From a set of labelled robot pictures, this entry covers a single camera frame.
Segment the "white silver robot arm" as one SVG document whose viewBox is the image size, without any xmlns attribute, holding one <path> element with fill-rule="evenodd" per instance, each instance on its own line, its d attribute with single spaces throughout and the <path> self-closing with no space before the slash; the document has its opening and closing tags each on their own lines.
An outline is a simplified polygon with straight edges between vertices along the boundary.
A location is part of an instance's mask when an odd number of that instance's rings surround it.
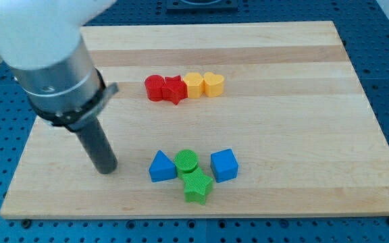
<svg viewBox="0 0 389 243">
<path fill-rule="evenodd" d="M 117 89 L 106 87 L 81 27 L 115 0 L 0 0 L 0 56 L 35 113 L 72 132 L 98 130 Z"/>
</svg>

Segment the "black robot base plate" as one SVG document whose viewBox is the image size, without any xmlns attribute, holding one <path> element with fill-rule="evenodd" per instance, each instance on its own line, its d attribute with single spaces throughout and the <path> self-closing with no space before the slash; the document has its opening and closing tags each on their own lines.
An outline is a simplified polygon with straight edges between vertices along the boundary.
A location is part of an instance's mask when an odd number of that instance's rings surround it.
<svg viewBox="0 0 389 243">
<path fill-rule="evenodd" d="M 167 11 L 209 11 L 238 9 L 238 0 L 165 0 Z"/>
</svg>

